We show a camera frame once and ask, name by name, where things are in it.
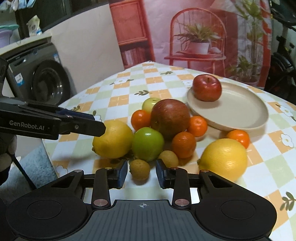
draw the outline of crosshair mark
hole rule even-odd
[[[140,206],[141,208],[145,208],[145,207],[147,207],[147,206],[149,206],[149,205],[147,205],[146,203],[141,203],[141,204],[138,205],[138,206]]]

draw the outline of table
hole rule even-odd
[[[61,107],[92,114],[96,120],[118,119],[131,127],[131,115],[141,109],[149,97],[174,98],[186,103],[186,92],[193,78],[203,72],[155,62],[144,62],[114,74],[71,99]],[[237,181],[242,187],[268,199],[277,210],[277,221],[270,238],[273,241],[296,240],[296,106],[252,86],[217,76],[220,81],[235,83],[258,95],[266,104],[269,120],[262,130],[250,132],[251,144],[247,150],[248,168]],[[197,142],[196,153],[182,168],[198,173],[196,161],[205,147],[217,139],[221,131],[209,127],[205,138]],[[76,169],[85,174],[110,165],[110,160],[100,158],[92,150],[93,137],[71,133],[58,140],[43,140],[44,146],[58,176]],[[199,202],[196,189],[191,189],[192,203]],[[90,203],[91,190],[85,202]],[[114,199],[168,199],[172,190],[159,187],[155,169],[144,185],[132,182],[130,173],[121,190],[110,190]],[[284,203],[291,210],[282,210]]]

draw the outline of green apple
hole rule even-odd
[[[161,99],[159,98],[148,98],[147,100],[145,100],[142,104],[142,109],[147,111],[148,113],[151,113],[151,110],[153,108],[153,106],[159,102]]]
[[[150,127],[143,127],[134,134],[131,149],[136,159],[153,161],[163,151],[164,143],[161,133]]]

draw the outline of gray rug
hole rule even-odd
[[[22,158],[20,164],[37,188],[57,179],[43,145]],[[0,198],[5,204],[9,204],[30,191],[29,184],[22,173],[17,167],[13,167],[9,171],[7,181],[0,186]]]

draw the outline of printed backdrop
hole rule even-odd
[[[126,69],[152,60],[264,87],[268,0],[112,0],[110,8]],[[201,36],[211,40],[200,45]]]

